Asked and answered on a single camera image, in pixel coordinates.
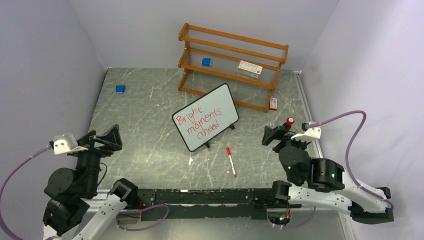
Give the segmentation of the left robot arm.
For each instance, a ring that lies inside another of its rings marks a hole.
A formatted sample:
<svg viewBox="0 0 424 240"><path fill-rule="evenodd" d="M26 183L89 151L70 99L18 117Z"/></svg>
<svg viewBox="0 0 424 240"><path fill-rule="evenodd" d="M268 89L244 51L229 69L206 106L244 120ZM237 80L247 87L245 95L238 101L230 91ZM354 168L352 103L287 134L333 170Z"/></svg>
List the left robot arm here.
<svg viewBox="0 0 424 240"><path fill-rule="evenodd" d="M91 200L98 194L101 159L123 148L118 124L98 135L89 131L79 139L71 133L57 135L50 142L55 155L76 157L75 169L62 167L49 177L44 193L50 197L43 215L46 240L98 240L106 227L125 208L138 208L138 187L125 178L115 181L99 210L78 231Z"/></svg>

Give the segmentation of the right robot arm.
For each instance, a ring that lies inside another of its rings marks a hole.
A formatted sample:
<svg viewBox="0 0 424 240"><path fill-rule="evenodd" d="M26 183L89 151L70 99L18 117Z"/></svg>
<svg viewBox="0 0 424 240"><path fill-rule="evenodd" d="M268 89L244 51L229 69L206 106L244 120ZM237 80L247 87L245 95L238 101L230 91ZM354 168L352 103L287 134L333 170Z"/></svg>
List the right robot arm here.
<svg viewBox="0 0 424 240"><path fill-rule="evenodd" d="M311 157L308 144L321 137L319 126L303 123L303 133L291 131L290 117L283 125L264 127L262 145L277 140L273 151L286 173L286 181L274 181L270 202L277 208L311 205L338 211L353 221L376 225L394 221L387 187L371 187L355 180L339 163L323 157Z"/></svg>

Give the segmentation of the whiteboard with black frame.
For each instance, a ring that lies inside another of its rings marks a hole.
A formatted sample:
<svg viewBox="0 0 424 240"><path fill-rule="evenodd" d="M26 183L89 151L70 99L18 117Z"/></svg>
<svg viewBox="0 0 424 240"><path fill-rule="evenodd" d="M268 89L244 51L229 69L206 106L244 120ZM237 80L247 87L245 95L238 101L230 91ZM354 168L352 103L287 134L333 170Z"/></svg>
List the whiteboard with black frame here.
<svg viewBox="0 0 424 240"><path fill-rule="evenodd" d="M209 147L209 141L227 128L233 129L239 113L229 85L223 83L173 113L171 119L187 149L194 152Z"/></svg>

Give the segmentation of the red whiteboard marker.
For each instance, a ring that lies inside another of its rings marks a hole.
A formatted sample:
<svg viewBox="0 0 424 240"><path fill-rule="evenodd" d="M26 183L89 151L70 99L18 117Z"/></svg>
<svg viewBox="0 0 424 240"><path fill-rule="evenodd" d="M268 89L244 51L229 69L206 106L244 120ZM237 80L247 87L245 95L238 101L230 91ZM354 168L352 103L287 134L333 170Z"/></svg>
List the red whiteboard marker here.
<svg viewBox="0 0 424 240"><path fill-rule="evenodd" d="M235 166L234 166L234 162L233 162L233 158L232 158L231 150L230 150L230 148L229 148L229 147L227 147L227 148L226 148L226 152L227 152L227 155L228 155L228 158L229 158L230 164L231 164L231 170L232 170L233 176L234 176L235 178L237 178L237 173L236 173L236 170L235 170Z"/></svg>

